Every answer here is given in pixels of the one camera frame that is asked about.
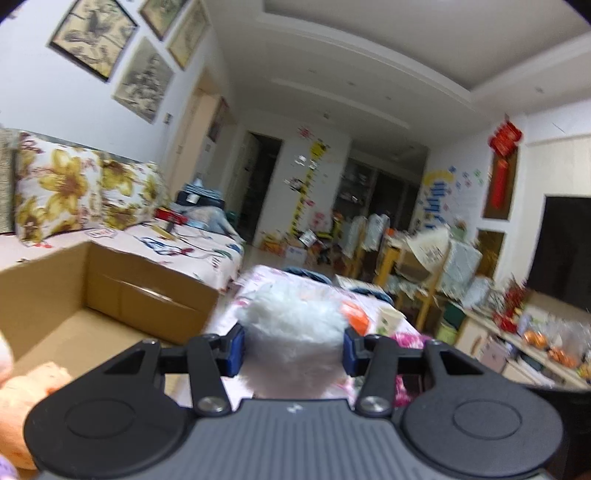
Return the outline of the white fluffy plush toy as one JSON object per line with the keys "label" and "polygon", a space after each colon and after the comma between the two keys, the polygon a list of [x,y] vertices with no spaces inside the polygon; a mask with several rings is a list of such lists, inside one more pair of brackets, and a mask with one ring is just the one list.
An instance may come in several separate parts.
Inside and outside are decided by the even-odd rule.
{"label": "white fluffy plush toy", "polygon": [[246,284],[236,320],[245,329],[239,376],[256,398],[346,399],[352,380],[342,367],[351,296],[334,287],[287,276]]}

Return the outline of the orange plush toy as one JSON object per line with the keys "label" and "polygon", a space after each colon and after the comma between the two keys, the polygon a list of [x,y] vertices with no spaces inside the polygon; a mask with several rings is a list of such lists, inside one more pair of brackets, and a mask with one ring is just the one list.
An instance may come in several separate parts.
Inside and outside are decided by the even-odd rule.
{"label": "orange plush toy", "polygon": [[24,439],[24,423],[39,402],[72,381],[68,370],[46,362],[14,375],[14,356],[1,335],[1,456],[17,470],[35,471]]}

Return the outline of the brown cardboard box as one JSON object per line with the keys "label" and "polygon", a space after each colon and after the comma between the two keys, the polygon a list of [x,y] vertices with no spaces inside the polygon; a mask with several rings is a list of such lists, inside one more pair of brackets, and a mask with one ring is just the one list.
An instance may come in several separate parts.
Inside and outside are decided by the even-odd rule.
{"label": "brown cardboard box", "polygon": [[93,242],[1,272],[1,379],[53,362],[77,378],[144,339],[182,345],[202,333],[216,289],[146,258]]}

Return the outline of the orange tissue pack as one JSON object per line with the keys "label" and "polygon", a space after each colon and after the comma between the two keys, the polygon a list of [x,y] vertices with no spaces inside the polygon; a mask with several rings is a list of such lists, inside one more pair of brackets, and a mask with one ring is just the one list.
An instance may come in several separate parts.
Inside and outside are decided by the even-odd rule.
{"label": "orange tissue pack", "polygon": [[356,304],[346,300],[342,302],[341,313],[348,319],[349,326],[353,328],[361,336],[365,336],[370,328],[370,318],[363,308]]}

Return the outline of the red box on sofa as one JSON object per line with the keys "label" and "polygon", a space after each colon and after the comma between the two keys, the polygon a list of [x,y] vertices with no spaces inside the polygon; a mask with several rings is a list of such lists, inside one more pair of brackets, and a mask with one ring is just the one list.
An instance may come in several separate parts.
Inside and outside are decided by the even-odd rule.
{"label": "red box on sofa", "polygon": [[184,225],[188,222],[188,218],[185,215],[165,208],[157,208],[154,211],[154,218],[177,225]]}

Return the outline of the floral cushion far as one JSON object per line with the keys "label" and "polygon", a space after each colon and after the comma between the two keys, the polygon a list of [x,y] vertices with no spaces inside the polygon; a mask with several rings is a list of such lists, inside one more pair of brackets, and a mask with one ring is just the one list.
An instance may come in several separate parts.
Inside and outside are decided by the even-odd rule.
{"label": "floral cushion far", "polygon": [[154,163],[102,161],[101,215],[103,225],[116,230],[151,221],[169,198]]}

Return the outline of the floral cushion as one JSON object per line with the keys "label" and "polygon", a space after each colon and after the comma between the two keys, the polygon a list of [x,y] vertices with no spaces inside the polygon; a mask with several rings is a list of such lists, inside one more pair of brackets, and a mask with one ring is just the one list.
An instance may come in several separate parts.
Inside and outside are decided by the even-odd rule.
{"label": "floral cushion", "polygon": [[169,198],[154,163],[102,161],[101,215],[103,225],[116,230],[151,221]]}
{"label": "floral cushion", "polygon": [[22,131],[16,158],[15,229],[25,244],[101,225],[102,162],[93,150]]}

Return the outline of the black bag on sofa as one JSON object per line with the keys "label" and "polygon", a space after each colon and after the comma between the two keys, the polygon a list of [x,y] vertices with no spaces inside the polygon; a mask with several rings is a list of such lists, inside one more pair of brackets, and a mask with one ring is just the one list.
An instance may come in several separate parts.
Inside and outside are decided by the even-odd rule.
{"label": "black bag on sofa", "polygon": [[185,184],[177,192],[175,203],[183,207],[225,207],[221,192],[194,184]]}

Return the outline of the floral cushion middle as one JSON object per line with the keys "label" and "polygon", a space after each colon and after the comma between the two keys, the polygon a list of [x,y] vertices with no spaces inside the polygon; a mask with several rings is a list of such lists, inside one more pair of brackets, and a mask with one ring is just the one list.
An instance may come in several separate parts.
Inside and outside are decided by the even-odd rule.
{"label": "floral cushion middle", "polygon": [[15,229],[25,244],[101,225],[102,162],[93,150],[22,131],[16,158]]}

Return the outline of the red chinese knot decoration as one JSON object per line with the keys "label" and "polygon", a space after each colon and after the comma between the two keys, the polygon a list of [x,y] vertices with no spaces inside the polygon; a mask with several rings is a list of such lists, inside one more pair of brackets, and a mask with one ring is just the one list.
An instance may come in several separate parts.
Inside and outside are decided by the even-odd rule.
{"label": "red chinese knot decoration", "polygon": [[507,220],[512,201],[517,153],[523,132],[510,120],[508,115],[489,138],[488,145],[493,151],[493,164],[485,205],[485,217]]}

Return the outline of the giraffe height chart sticker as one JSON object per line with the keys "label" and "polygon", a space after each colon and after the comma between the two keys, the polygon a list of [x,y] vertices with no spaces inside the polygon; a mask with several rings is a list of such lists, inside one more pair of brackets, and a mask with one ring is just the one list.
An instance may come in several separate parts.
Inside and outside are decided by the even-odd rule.
{"label": "giraffe height chart sticker", "polygon": [[300,229],[298,229],[298,222],[304,213],[305,201],[308,199],[308,191],[311,188],[312,180],[315,177],[315,171],[318,168],[318,162],[322,160],[325,153],[329,150],[329,145],[325,144],[322,139],[315,140],[311,143],[310,156],[308,157],[307,171],[305,171],[304,181],[301,182],[301,188],[298,191],[297,203],[295,204],[293,219],[290,221],[290,234],[297,236]]}

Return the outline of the grey portrait sketch picture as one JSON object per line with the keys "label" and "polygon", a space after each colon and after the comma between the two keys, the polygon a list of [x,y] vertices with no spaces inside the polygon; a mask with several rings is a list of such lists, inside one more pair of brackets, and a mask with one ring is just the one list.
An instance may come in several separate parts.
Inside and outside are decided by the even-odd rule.
{"label": "grey portrait sketch picture", "polygon": [[142,37],[113,93],[113,99],[152,124],[173,76],[169,64],[152,43]]}

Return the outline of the black framed bird picture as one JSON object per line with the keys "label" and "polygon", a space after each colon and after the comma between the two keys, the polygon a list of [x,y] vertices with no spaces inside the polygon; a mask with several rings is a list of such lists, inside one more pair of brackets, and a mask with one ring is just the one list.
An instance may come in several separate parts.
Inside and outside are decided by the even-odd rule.
{"label": "black framed bird picture", "polygon": [[118,1],[77,0],[54,30],[48,47],[108,82],[137,28]]}

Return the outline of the gold framed beige picture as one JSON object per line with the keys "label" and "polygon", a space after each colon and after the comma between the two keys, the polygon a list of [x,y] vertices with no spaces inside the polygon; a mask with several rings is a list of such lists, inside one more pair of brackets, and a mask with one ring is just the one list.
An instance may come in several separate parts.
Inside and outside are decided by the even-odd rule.
{"label": "gold framed beige picture", "polygon": [[176,65],[181,70],[187,68],[194,51],[197,49],[201,38],[207,32],[209,25],[211,23],[205,10],[204,2],[193,1],[167,48]]}

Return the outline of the gold framed green picture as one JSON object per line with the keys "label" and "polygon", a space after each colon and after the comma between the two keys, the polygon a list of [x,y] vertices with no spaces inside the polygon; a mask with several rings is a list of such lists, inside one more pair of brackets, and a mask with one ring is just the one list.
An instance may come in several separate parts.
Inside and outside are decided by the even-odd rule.
{"label": "gold framed green picture", "polygon": [[163,40],[188,3],[188,0],[145,0],[138,13],[156,38]]}

